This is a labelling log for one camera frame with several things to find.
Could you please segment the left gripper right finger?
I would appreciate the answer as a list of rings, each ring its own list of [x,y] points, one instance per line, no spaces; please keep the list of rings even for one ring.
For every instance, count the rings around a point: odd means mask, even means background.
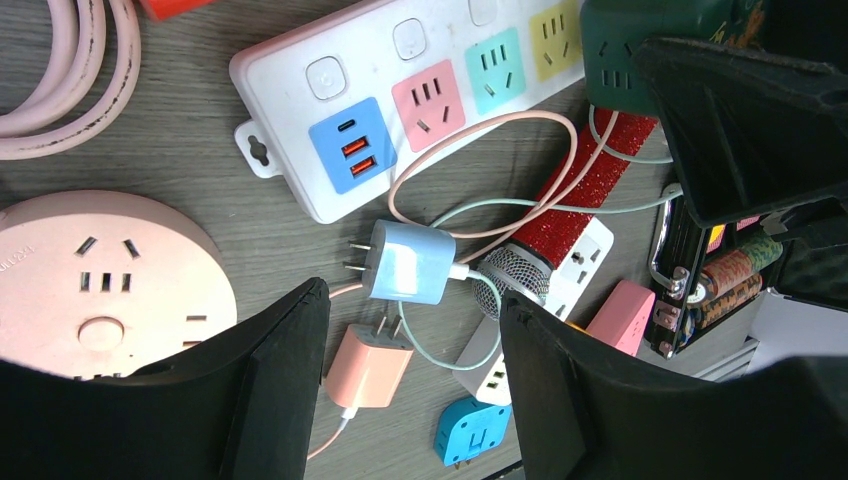
[[[725,382],[668,371],[559,320],[520,325],[512,408],[530,479],[843,479],[847,361]]]

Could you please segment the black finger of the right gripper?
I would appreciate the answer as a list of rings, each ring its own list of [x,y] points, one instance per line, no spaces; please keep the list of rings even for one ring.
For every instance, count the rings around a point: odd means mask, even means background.
[[[693,220],[847,201],[847,75],[724,45],[661,49],[659,118]]]

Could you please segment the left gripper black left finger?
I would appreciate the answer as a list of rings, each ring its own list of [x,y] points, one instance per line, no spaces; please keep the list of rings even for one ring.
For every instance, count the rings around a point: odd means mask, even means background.
[[[313,277],[125,377],[1,365],[5,479],[300,479],[329,327]]]

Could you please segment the dark green cube adapter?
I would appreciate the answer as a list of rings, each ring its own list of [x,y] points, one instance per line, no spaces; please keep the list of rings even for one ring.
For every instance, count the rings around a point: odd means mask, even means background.
[[[767,1],[590,0],[579,14],[589,102],[626,114],[657,117],[654,63],[661,49],[756,47]]]

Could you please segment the white multicolour power strip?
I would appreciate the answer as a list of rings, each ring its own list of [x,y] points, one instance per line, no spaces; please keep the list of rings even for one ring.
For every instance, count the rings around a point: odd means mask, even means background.
[[[584,75],[578,1],[362,1],[237,53],[235,133],[316,222],[386,192],[437,142]]]

